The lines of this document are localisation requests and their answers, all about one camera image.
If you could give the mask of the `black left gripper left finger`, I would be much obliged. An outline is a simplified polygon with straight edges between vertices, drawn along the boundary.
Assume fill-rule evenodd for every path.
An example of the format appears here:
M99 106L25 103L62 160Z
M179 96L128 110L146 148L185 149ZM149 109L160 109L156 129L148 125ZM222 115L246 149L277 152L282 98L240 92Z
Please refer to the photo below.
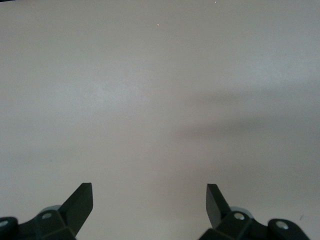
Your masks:
M93 187L82 183L62 204L43 209L19 224L13 216L0 218L2 240L75 240L93 210Z

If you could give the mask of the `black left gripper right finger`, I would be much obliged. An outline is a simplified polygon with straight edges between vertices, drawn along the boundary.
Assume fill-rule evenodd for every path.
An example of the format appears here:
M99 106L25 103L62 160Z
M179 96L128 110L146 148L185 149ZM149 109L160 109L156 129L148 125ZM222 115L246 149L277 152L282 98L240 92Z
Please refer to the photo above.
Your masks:
M231 208L216 184L206 187L206 212L211 228L201 240L308 240L294 222L273 218L263 225L241 208Z

